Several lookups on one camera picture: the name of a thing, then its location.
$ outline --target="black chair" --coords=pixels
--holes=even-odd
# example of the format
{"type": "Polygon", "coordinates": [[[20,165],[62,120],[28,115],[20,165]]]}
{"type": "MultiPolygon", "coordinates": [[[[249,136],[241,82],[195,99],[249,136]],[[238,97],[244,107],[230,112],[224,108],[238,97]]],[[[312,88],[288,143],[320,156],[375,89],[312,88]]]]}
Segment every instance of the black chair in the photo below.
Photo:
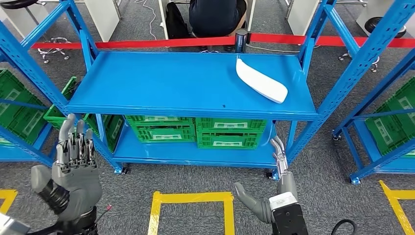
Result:
{"type": "MultiPolygon", "coordinates": [[[[369,32],[372,33],[377,24],[380,22],[380,20],[382,19],[382,17],[372,17],[370,18],[368,21],[366,21],[365,23],[365,29],[369,32]]],[[[403,26],[400,31],[396,34],[395,38],[401,38],[403,37],[403,35],[406,33],[406,26],[403,26]]]]}
{"type": "Polygon", "coordinates": [[[38,0],[0,0],[0,6],[4,9],[20,9],[33,5],[38,0]]]}

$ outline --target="yellow tape square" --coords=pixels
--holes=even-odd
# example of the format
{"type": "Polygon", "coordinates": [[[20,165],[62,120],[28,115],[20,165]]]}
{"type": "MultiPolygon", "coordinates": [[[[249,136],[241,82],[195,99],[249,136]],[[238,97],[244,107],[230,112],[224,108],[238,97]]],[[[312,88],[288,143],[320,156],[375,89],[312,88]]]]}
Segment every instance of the yellow tape square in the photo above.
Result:
{"type": "Polygon", "coordinates": [[[17,191],[14,189],[0,189],[0,199],[4,199],[4,202],[0,205],[0,213],[7,213],[16,196],[17,191]]]}
{"type": "Polygon", "coordinates": [[[383,181],[379,181],[382,186],[383,192],[385,192],[389,203],[392,206],[393,212],[395,212],[399,223],[402,226],[405,235],[415,235],[414,229],[411,226],[408,218],[406,217],[398,200],[415,200],[415,190],[391,190],[385,185],[383,181]]]}
{"type": "Polygon", "coordinates": [[[148,225],[147,235],[157,235],[162,203],[172,204],[198,202],[223,202],[225,235],[235,235],[233,223],[233,196],[231,192],[162,194],[159,191],[155,191],[153,193],[153,203],[151,204],[150,222],[148,225]]]}

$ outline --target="shelf caster wheel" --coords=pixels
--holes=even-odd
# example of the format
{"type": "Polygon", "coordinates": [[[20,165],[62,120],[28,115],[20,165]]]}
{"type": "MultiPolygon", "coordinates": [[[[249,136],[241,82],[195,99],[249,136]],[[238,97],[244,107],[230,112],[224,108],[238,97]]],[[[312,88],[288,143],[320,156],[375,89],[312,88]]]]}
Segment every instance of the shelf caster wheel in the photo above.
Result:
{"type": "Polygon", "coordinates": [[[131,172],[131,170],[129,168],[123,167],[122,170],[121,170],[121,175],[126,175],[130,172],[131,172]]]}
{"type": "Polygon", "coordinates": [[[272,177],[272,172],[267,172],[265,175],[266,175],[266,177],[267,177],[268,179],[270,179],[270,180],[272,180],[272,179],[273,179],[273,177],[272,177]]]}
{"type": "Polygon", "coordinates": [[[334,136],[333,135],[333,140],[334,141],[340,141],[340,140],[342,140],[342,136],[334,136]]]}
{"type": "Polygon", "coordinates": [[[265,176],[270,180],[278,180],[278,170],[271,170],[265,173],[265,176]]]}
{"type": "Polygon", "coordinates": [[[359,178],[354,178],[354,179],[351,178],[350,183],[353,185],[359,185],[361,182],[359,178]]]}

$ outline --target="crate label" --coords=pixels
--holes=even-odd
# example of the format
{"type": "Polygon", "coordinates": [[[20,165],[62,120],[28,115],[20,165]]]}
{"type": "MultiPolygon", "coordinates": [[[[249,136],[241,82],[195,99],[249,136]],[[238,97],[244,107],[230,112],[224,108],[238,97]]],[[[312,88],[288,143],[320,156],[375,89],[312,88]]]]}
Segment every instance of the crate label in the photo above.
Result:
{"type": "Polygon", "coordinates": [[[178,121],[177,117],[167,116],[144,116],[144,121],[178,121]]]}
{"type": "MultiPolygon", "coordinates": [[[[7,95],[6,99],[14,101],[18,96],[20,95],[20,92],[16,89],[12,89],[12,91],[7,95]]],[[[10,104],[1,103],[0,104],[0,116],[6,111],[6,109],[10,106],[10,104]]]]}
{"type": "Polygon", "coordinates": [[[1,138],[0,137],[0,144],[7,144],[7,145],[9,145],[9,144],[12,144],[12,142],[6,140],[5,138],[1,138]]]}
{"type": "Polygon", "coordinates": [[[382,123],[382,120],[380,118],[376,119],[375,121],[376,127],[379,130],[380,134],[383,137],[383,140],[385,141],[386,144],[391,144],[393,143],[393,140],[391,138],[391,136],[389,135],[389,133],[386,131],[385,126],[382,123]]]}
{"type": "MultiPolygon", "coordinates": [[[[399,104],[404,109],[413,109],[412,105],[410,104],[408,98],[403,97],[402,99],[399,99],[399,104]]],[[[415,124],[415,113],[408,113],[409,119],[412,121],[413,124],[415,124]]]]}
{"type": "Polygon", "coordinates": [[[181,140],[182,135],[153,135],[153,140],[181,140]]]}
{"type": "Polygon", "coordinates": [[[118,122],[117,122],[117,125],[116,125],[116,127],[115,127],[115,129],[113,131],[113,134],[111,135],[111,138],[113,138],[113,139],[116,138],[116,136],[118,134],[118,131],[119,131],[120,127],[121,127],[121,124],[122,124],[122,119],[119,119],[118,122]]]}
{"type": "Polygon", "coordinates": [[[247,122],[215,122],[213,128],[248,128],[247,122]]]}
{"type": "Polygon", "coordinates": [[[214,141],[213,146],[221,147],[242,147],[242,142],[223,142],[223,141],[214,141]]]}
{"type": "Polygon", "coordinates": [[[407,153],[406,155],[415,156],[415,150],[407,153]]]}
{"type": "Polygon", "coordinates": [[[42,119],[43,112],[36,111],[36,114],[32,117],[29,124],[23,129],[23,134],[29,135],[32,132],[33,128],[35,128],[36,124],[42,119]]]}

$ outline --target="red rope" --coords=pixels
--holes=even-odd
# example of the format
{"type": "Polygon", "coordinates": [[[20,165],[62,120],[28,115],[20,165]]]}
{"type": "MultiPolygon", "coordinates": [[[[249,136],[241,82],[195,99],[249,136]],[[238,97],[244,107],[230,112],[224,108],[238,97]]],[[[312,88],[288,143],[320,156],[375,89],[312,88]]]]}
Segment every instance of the red rope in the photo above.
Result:
{"type": "MultiPolygon", "coordinates": [[[[367,37],[355,37],[356,43],[361,46],[365,43],[367,37]]],[[[252,33],[251,42],[255,43],[279,43],[279,44],[302,44],[305,36],[286,35],[286,34],[266,34],[252,33]]],[[[140,48],[140,47],[196,47],[196,46],[221,46],[233,45],[234,37],[216,37],[216,38],[186,38],[171,40],[151,40],[151,41],[115,41],[107,43],[96,43],[97,48],[115,49],[115,48],[140,48]]],[[[316,42],[320,46],[343,47],[344,43],[339,36],[320,36],[316,42]]],[[[62,48],[62,49],[81,49],[81,43],[35,43],[32,48],[62,48]]],[[[413,38],[395,38],[388,47],[405,47],[414,48],[415,39],[413,38]]]]}

